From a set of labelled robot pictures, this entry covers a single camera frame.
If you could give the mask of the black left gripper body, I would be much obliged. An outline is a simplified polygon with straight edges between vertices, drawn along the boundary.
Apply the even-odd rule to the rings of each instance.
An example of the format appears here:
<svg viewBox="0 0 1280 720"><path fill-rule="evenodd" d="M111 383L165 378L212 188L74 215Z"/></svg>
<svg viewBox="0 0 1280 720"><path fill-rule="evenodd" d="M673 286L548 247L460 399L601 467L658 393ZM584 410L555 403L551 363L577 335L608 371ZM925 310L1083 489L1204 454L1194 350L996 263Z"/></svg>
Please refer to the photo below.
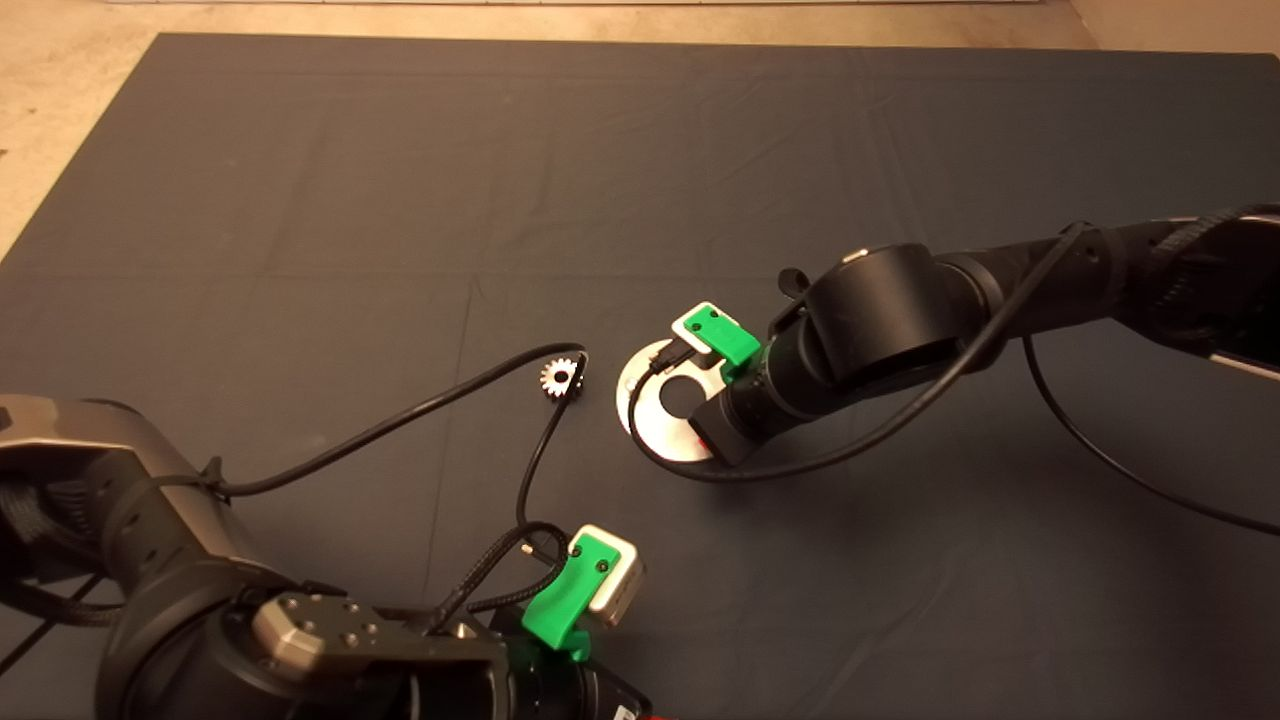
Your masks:
<svg viewBox="0 0 1280 720"><path fill-rule="evenodd" d="M576 661L525 632L499 637L507 652L499 719L653 717L652 701L596 661Z"/></svg>

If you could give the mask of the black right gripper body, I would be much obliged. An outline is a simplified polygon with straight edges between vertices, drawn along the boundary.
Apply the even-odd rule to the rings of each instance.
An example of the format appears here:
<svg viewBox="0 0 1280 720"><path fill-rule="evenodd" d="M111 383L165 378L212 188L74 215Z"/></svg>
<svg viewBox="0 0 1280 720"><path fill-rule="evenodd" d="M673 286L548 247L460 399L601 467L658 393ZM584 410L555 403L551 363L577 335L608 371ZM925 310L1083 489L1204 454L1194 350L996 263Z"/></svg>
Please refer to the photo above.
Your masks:
<svg viewBox="0 0 1280 720"><path fill-rule="evenodd" d="M710 455L730 468L741 465L774 437L806 421L777 395L765 363L742 369L694 413L717 414L717 452Z"/></svg>

